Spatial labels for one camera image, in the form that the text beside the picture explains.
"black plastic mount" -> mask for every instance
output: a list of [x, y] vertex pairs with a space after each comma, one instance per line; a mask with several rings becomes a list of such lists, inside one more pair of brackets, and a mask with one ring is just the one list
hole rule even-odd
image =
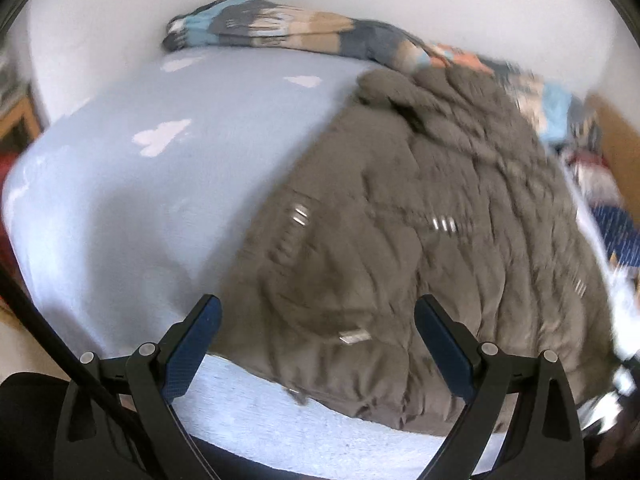
[[128, 357], [107, 360], [85, 354], [86, 369], [118, 403], [120, 394], [132, 395], [149, 444], [134, 441], [71, 382], [56, 436], [56, 480], [219, 480], [171, 402], [186, 393], [221, 322], [220, 301], [206, 295], [158, 344], [145, 343]]
[[[480, 344], [430, 295], [417, 301], [415, 324], [449, 389], [466, 403], [418, 480], [584, 480], [580, 424], [554, 352], [527, 358]], [[518, 400], [494, 468], [472, 476], [512, 393]]]

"blue fabric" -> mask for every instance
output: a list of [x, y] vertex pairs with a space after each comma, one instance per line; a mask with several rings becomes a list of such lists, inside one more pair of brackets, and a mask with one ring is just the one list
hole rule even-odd
[[184, 20], [184, 30], [186, 31], [186, 41], [190, 46], [204, 46], [220, 44], [220, 37], [209, 32], [211, 20], [220, 14], [227, 7], [245, 3], [248, 0], [225, 0], [208, 9], [201, 10], [197, 14], [189, 14], [182, 18]]
[[629, 213], [612, 205], [599, 205], [592, 211], [607, 248], [607, 257], [616, 253], [620, 264], [640, 267], [640, 232], [634, 227]]
[[569, 133], [568, 115], [573, 96], [560, 85], [545, 83], [542, 108], [546, 117], [546, 129], [539, 133], [544, 144], [561, 144]]

